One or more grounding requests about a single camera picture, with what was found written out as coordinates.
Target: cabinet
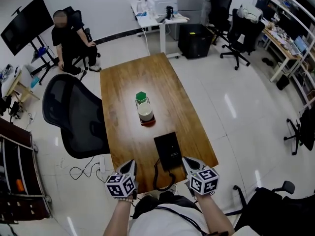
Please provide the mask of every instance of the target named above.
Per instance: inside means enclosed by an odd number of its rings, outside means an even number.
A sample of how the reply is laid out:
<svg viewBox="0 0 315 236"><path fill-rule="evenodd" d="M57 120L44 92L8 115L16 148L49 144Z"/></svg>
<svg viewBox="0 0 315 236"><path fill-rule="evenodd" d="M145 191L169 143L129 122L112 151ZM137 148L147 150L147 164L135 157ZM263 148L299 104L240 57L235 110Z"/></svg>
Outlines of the cabinet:
<svg viewBox="0 0 315 236"><path fill-rule="evenodd" d="M0 118L0 223L51 217L32 135Z"/></svg>

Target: bottle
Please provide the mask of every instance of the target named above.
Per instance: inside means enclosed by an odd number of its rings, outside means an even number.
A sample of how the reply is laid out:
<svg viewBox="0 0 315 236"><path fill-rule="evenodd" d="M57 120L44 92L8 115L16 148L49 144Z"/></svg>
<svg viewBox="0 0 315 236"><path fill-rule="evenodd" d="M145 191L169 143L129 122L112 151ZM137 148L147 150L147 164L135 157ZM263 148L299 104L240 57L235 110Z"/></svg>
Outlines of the bottle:
<svg viewBox="0 0 315 236"><path fill-rule="evenodd" d="M139 0L137 2L137 12L138 13L142 13L143 12L141 0Z"/></svg>

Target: person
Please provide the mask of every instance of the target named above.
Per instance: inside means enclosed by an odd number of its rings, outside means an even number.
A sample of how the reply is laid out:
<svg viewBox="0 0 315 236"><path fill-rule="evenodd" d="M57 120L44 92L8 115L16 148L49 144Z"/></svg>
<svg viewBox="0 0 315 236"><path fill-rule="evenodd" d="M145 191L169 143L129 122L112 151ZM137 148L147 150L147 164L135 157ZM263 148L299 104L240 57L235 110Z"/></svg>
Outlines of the person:
<svg viewBox="0 0 315 236"><path fill-rule="evenodd" d="M57 10L53 17L55 27L51 34L59 58L58 67L82 80L87 72L72 65L72 61L81 54L86 54L89 57L89 70L99 72L100 67L95 65L96 44L88 41L83 30L84 24L74 17L68 17L63 10Z"/></svg>
<svg viewBox="0 0 315 236"><path fill-rule="evenodd" d="M173 185L161 193L159 199L151 195L144 196L136 205L133 219L130 222L131 203L128 200L118 200L104 236L199 236L213 233L215 233L214 235L233 235L235 233L231 222L210 195L200 195L195 192L200 210L189 199L174 195L175 190L176 185ZM190 223L181 215L195 222L206 234L202 234L192 224L193 222Z"/></svg>

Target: white shirt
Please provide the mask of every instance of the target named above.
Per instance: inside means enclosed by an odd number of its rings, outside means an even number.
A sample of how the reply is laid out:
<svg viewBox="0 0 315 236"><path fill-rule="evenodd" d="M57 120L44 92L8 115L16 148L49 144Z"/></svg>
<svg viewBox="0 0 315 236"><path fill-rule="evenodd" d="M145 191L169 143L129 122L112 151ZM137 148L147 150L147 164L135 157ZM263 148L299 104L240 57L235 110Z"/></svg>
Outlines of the white shirt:
<svg viewBox="0 0 315 236"><path fill-rule="evenodd" d="M170 208L195 221L201 230L209 233L203 214L196 209L173 204L162 204L159 207ZM157 210L141 214L129 223L129 236L201 236L201 233L188 221L167 210ZM250 227L244 227L235 235L257 236Z"/></svg>

